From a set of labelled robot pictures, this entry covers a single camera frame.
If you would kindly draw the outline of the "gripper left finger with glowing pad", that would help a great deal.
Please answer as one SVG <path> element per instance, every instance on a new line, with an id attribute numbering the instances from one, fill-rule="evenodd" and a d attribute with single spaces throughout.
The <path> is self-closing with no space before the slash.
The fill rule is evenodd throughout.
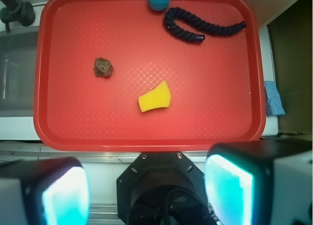
<path id="1" fill-rule="evenodd" d="M 74 157 L 0 164 L 2 225 L 85 225 L 90 182 Z"/>

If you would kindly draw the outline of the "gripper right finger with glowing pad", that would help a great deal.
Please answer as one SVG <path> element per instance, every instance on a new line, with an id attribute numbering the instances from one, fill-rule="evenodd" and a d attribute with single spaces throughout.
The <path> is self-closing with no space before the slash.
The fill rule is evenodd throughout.
<path id="1" fill-rule="evenodd" d="M 223 225 L 310 225 L 312 143 L 263 139 L 215 144 L 207 154 L 204 186 Z"/>

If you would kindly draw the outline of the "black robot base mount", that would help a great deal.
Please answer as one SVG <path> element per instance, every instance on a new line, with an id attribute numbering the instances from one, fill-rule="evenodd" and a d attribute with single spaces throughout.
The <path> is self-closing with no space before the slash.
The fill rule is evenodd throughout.
<path id="1" fill-rule="evenodd" d="M 215 225 L 204 173 L 181 152 L 141 153 L 116 180 L 127 225 Z"/>

